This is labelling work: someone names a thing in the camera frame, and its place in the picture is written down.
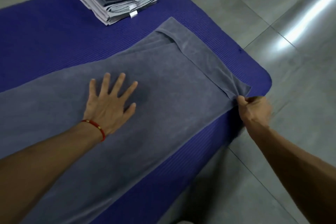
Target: red bracelet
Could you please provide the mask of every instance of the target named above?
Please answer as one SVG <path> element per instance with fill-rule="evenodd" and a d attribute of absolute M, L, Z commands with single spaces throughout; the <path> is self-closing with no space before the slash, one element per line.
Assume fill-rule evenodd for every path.
<path fill-rule="evenodd" d="M 105 140 L 105 137 L 106 137 L 106 136 L 105 136 L 105 133 L 104 133 L 103 129 L 102 129 L 97 123 L 95 123 L 93 120 L 82 120 L 82 121 L 88 122 L 88 123 L 94 125 L 96 128 L 98 128 L 98 129 L 100 130 L 101 134 L 103 135 L 103 140 L 102 140 L 102 141 Z"/>

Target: person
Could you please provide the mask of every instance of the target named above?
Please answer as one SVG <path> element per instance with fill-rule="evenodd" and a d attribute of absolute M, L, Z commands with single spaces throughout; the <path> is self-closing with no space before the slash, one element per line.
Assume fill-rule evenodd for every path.
<path fill-rule="evenodd" d="M 125 74 L 120 74 L 108 93 L 110 74 L 106 73 L 98 96 L 95 80 L 90 81 L 83 120 L 94 124 L 80 122 L 0 160 L 1 223 L 19 223 L 67 168 L 104 139 L 104 133 L 113 134 L 134 114 L 136 104 L 126 111 L 124 104 L 137 82 L 118 97 L 124 79 Z M 250 137 L 308 221 L 336 223 L 336 168 L 272 130 L 272 108 L 265 97 L 238 96 L 237 102 Z"/>

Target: tile floor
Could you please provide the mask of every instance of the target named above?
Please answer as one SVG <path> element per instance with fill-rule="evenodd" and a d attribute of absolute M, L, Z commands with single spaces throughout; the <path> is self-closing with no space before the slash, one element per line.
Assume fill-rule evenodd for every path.
<path fill-rule="evenodd" d="M 0 8 L 25 0 L 0 0 Z M 336 165 L 336 0 L 192 0 L 270 74 L 271 126 Z M 246 132 L 220 149 L 161 218 L 307 223 Z"/>

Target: purple mat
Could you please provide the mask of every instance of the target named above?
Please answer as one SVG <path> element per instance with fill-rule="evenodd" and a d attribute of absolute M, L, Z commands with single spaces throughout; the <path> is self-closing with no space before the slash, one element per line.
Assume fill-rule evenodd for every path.
<path fill-rule="evenodd" d="M 265 95 L 269 74 L 190 0 L 160 0 L 104 26 L 78 0 L 31 0 L 0 10 L 0 92 L 63 68 L 105 59 L 144 38 L 173 16 L 207 44 L 250 95 Z M 240 126 L 237 110 L 188 141 L 92 223 L 154 224 Z"/>

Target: person's right arm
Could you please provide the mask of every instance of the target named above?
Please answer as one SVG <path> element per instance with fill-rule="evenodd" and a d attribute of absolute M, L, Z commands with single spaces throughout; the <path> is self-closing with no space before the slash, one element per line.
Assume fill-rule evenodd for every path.
<path fill-rule="evenodd" d="M 237 102 L 250 137 L 308 221 L 336 223 L 336 168 L 272 130 L 266 98 L 239 96 Z"/>

